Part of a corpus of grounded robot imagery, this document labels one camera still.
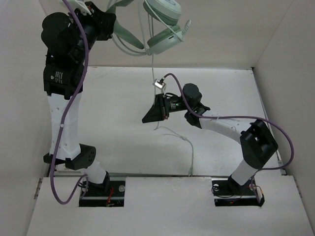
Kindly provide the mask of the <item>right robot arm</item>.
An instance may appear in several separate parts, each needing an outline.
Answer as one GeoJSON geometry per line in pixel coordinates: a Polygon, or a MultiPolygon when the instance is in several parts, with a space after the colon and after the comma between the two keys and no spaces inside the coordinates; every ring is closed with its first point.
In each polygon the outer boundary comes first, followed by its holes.
{"type": "Polygon", "coordinates": [[[204,106],[201,98],[199,88],[191,83],[184,85],[181,96],[157,94],[142,122],[163,121],[169,118],[170,113],[186,111],[184,117],[190,125],[217,132],[239,143],[243,160],[227,180],[229,190],[238,194],[246,188],[249,179],[265,166],[279,146],[265,122],[258,119],[254,122],[222,119],[204,106]]]}

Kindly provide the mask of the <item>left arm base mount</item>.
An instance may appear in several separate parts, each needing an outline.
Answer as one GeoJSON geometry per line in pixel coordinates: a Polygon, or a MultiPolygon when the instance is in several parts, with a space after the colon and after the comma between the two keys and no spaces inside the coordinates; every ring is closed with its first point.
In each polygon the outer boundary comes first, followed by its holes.
{"type": "Polygon", "coordinates": [[[109,188],[106,192],[89,182],[87,192],[84,193],[85,185],[85,181],[80,184],[79,207],[124,207],[125,177],[110,177],[109,188]]]}

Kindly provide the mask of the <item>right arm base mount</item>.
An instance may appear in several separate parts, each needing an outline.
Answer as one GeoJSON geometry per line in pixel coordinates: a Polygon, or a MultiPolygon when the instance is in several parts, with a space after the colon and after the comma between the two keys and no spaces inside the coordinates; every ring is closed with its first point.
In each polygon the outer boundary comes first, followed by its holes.
{"type": "Polygon", "coordinates": [[[212,180],[211,192],[214,196],[216,207],[262,207],[265,196],[255,180],[249,180],[245,186],[232,188],[227,179],[218,178],[212,180]]]}

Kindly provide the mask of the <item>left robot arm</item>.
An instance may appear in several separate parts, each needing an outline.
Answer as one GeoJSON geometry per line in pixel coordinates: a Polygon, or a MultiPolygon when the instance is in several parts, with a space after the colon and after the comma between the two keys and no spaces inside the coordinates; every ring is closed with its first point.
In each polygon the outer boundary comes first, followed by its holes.
{"type": "Polygon", "coordinates": [[[109,174],[95,160],[96,148],[78,141],[78,108],[86,55],[96,41],[112,37],[116,15],[101,11],[92,1],[68,3],[83,33],[70,14],[55,12],[42,22],[41,39],[47,47],[43,84],[52,123],[51,148],[43,161],[79,170],[87,175],[89,188],[105,195],[110,190],[109,174]]]}

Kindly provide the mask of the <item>mint green headphones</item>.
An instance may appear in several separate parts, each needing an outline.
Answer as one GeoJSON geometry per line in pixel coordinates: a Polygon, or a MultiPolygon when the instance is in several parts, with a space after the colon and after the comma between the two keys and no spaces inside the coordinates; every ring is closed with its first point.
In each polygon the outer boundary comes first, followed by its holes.
{"type": "Polygon", "coordinates": [[[191,20],[180,25],[182,7],[176,0],[138,0],[137,19],[141,37],[118,21],[114,24],[114,44],[132,57],[159,55],[184,42],[191,20]]]}

